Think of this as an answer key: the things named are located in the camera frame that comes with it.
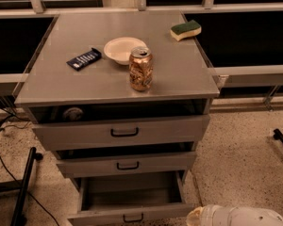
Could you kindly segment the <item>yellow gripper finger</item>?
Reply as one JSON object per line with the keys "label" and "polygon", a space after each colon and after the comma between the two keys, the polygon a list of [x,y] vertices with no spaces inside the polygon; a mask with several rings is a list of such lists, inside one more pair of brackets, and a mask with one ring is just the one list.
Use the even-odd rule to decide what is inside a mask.
{"label": "yellow gripper finger", "polygon": [[190,211],[186,217],[187,226],[200,226],[202,212],[203,207],[201,206]]}

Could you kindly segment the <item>white yellow gripper body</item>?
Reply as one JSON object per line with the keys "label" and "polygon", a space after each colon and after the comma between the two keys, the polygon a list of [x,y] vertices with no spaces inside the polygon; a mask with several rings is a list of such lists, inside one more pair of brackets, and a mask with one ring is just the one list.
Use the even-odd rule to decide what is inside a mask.
{"label": "white yellow gripper body", "polygon": [[200,226],[228,226],[230,207],[207,205],[200,215]]}

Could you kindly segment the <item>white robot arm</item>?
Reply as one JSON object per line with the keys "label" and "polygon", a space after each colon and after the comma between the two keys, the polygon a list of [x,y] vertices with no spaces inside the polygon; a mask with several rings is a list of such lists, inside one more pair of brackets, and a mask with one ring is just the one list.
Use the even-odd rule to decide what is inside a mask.
{"label": "white robot arm", "polygon": [[197,207],[186,217],[187,226],[283,226],[276,211],[254,207]]}

